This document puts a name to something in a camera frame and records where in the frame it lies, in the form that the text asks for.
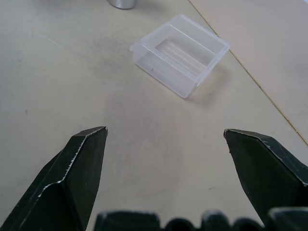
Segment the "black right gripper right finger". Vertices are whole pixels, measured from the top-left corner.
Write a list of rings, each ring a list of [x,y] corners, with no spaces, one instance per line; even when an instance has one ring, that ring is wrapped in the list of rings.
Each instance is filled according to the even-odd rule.
[[[308,226],[308,167],[273,137],[224,130],[241,186],[267,228]]]

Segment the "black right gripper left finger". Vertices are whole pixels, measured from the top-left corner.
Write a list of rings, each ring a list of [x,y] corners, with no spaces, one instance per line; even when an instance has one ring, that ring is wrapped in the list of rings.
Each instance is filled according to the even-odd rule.
[[[84,231],[100,185],[107,127],[83,130],[38,173],[2,231]]]

